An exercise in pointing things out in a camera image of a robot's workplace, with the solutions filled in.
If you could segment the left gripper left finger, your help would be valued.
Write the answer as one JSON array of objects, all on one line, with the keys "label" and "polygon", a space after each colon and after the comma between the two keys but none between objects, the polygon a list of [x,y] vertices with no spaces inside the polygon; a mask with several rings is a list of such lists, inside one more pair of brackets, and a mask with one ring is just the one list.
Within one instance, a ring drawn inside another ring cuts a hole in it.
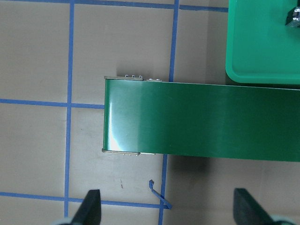
[{"label": "left gripper left finger", "polygon": [[99,225],[101,222],[100,190],[89,190],[78,211],[71,220],[71,225]]}]

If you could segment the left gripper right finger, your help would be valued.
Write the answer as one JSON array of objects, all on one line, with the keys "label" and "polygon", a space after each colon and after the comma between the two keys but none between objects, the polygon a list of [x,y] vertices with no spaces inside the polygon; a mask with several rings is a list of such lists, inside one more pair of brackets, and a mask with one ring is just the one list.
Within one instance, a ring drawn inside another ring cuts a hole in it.
[{"label": "left gripper right finger", "polygon": [[233,218],[237,225],[271,225],[273,219],[245,188],[233,192]]}]

